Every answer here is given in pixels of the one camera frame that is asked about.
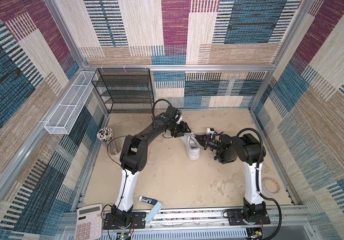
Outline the white leather sneaker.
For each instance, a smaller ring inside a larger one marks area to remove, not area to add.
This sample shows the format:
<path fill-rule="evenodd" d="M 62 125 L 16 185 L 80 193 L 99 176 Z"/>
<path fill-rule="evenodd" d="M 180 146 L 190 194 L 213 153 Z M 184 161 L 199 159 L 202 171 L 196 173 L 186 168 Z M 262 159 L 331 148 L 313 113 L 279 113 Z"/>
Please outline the white leather sneaker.
<path fill-rule="evenodd" d="M 198 160 L 200 158 L 201 145 L 196 140 L 195 135 L 193 133 L 186 133 L 182 137 L 179 137 L 179 139 L 186 146 L 188 158 L 192 161 Z"/>

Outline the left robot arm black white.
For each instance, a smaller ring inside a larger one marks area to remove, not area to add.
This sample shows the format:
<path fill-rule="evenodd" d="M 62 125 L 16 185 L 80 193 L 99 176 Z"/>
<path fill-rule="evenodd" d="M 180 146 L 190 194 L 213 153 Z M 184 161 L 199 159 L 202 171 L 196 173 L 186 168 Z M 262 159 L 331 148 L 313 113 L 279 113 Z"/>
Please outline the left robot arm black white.
<path fill-rule="evenodd" d="M 146 166 L 149 145 L 166 132 L 173 138 L 190 133 L 191 129 L 182 118 L 181 110 L 168 106 L 164 113 L 152 116 L 151 124 L 143 131 L 125 137 L 119 158 L 122 179 L 118 198 L 111 207 L 112 218 L 122 227 L 132 221 L 134 190 L 138 176 Z"/>

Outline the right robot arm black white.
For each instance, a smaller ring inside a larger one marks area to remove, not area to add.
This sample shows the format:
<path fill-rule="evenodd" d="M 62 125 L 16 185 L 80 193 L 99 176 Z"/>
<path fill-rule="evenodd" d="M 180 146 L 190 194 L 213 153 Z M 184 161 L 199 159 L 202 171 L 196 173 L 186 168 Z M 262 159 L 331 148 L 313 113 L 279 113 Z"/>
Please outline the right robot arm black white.
<path fill-rule="evenodd" d="M 266 203 L 259 191 L 262 184 L 258 161 L 266 154 L 260 142 L 251 134 L 231 137 L 223 133 L 217 135 L 216 132 L 211 132 L 206 135 L 196 135 L 194 138 L 205 150 L 214 151 L 214 160 L 221 164 L 233 163 L 236 160 L 243 162 L 246 192 L 241 217 L 247 225 L 260 222 L 269 224 L 271 221 L 266 211 Z"/>

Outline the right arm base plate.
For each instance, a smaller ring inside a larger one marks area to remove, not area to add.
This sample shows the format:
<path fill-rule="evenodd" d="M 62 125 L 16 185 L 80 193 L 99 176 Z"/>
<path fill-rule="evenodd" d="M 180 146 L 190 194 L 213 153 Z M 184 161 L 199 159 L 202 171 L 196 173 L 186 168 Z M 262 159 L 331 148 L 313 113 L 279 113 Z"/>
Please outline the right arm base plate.
<path fill-rule="evenodd" d="M 230 226 L 269 225 L 271 223 L 266 211 L 249 212 L 242 208 L 228 209 L 225 210 L 224 217 L 228 219 Z"/>

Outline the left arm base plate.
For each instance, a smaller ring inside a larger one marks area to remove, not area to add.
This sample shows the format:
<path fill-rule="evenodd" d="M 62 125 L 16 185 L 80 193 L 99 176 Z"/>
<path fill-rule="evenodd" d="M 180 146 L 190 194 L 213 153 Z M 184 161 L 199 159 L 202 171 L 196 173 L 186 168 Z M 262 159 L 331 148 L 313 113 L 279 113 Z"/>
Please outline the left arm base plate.
<path fill-rule="evenodd" d="M 129 230 L 130 228 L 144 229 L 145 228 L 146 212 L 132 212 L 124 218 L 107 213 L 103 221 L 103 230 Z"/>

